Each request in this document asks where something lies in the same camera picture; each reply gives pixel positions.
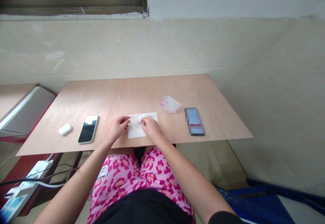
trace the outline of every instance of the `blurred phone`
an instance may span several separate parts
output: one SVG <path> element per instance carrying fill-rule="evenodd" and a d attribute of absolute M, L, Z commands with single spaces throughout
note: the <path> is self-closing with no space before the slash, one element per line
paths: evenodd
<path fill-rule="evenodd" d="M 95 131 L 97 127 L 99 116 L 87 116 L 84 125 L 81 129 L 81 133 L 78 139 L 78 143 L 90 143 L 93 141 Z"/>
<path fill-rule="evenodd" d="M 192 136 L 205 136 L 205 131 L 197 108 L 186 107 L 185 116 Z"/>

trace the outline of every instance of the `black shirt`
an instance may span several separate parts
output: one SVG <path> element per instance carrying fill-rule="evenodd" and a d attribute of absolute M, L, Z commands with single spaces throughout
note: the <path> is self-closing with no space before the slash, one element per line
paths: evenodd
<path fill-rule="evenodd" d="M 191 224 L 191 217 L 170 198 L 155 190 L 144 189 L 133 192 L 111 205 L 94 224 L 116 223 L 161 223 Z M 242 224 L 236 215 L 220 211 L 215 213 L 209 224 Z"/>

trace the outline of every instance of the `forearm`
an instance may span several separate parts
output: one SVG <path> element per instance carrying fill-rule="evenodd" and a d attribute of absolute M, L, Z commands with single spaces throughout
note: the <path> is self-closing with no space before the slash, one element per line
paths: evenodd
<path fill-rule="evenodd" d="M 208 223 L 211 216 L 218 211 L 234 213 L 217 189 L 165 137 L 158 138 L 155 144 L 163 153 L 183 193 L 203 223 Z"/>
<path fill-rule="evenodd" d="M 114 142 L 100 145 L 38 216 L 35 223 L 75 223 Z"/>

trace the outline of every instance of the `pink leopard print pants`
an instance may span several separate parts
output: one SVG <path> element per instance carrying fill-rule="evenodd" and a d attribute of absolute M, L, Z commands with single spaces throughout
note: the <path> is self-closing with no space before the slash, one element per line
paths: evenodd
<path fill-rule="evenodd" d="M 139 189 L 154 189 L 168 196 L 195 223 L 194 211 L 185 198 L 165 157 L 151 148 L 142 157 L 139 168 L 134 155 L 113 155 L 106 158 L 108 174 L 95 182 L 87 224 L 92 224 L 108 207 L 122 197 Z"/>

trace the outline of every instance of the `white power strip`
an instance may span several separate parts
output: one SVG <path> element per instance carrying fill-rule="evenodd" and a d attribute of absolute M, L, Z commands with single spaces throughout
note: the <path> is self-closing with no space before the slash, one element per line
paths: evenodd
<path fill-rule="evenodd" d="M 53 161 L 38 161 L 26 178 L 43 178 L 53 164 Z M 38 186 L 37 182 L 22 182 L 20 186 L 12 188 L 7 193 L 9 200 L 0 210 L 0 216 L 4 223 L 12 222 L 17 218 L 31 195 Z"/>

